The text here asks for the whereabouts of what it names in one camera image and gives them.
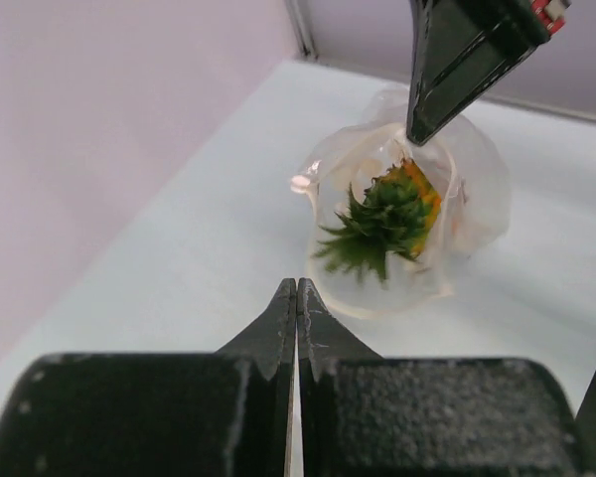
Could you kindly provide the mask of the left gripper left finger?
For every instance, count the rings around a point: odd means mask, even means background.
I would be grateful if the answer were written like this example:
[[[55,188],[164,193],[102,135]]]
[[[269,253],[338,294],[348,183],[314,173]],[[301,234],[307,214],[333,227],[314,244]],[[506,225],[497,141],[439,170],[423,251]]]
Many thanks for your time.
[[[296,283],[212,353],[63,353],[0,414],[0,476],[285,476]]]

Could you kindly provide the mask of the clear zip top bag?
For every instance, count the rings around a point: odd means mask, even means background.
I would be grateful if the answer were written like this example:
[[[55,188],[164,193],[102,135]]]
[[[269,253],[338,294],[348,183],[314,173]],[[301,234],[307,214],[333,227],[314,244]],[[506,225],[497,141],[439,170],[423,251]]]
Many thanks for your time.
[[[307,275],[330,310],[354,318],[450,295],[466,260],[510,225],[510,171],[493,141],[458,116],[417,146],[407,108],[405,86],[377,92],[290,181],[313,211]]]

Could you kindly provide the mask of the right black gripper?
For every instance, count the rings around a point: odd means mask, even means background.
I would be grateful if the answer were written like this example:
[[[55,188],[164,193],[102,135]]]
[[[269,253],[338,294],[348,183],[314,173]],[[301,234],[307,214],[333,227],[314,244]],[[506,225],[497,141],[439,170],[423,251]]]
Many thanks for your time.
[[[568,0],[413,1],[406,136],[427,143],[565,25]]]

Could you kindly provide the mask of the toy pineapple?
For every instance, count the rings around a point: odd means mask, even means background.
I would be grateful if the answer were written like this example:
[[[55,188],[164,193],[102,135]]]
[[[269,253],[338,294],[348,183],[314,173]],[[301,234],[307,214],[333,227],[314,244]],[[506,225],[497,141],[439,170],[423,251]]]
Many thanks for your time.
[[[374,273],[386,283],[390,256],[419,261],[441,206],[441,196],[417,163],[403,157],[372,178],[362,200],[348,190],[347,209],[336,213],[341,225],[321,227],[329,237],[318,242],[312,256],[323,259],[329,273],[353,273],[358,283]]]

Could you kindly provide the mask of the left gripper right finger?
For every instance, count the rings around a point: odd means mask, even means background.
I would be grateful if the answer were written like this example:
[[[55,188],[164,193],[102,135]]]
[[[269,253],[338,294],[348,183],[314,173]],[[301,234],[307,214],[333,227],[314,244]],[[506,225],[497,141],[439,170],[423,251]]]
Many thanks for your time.
[[[516,358],[388,359],[297,285],[308,476],[587,476],[567,398]]]

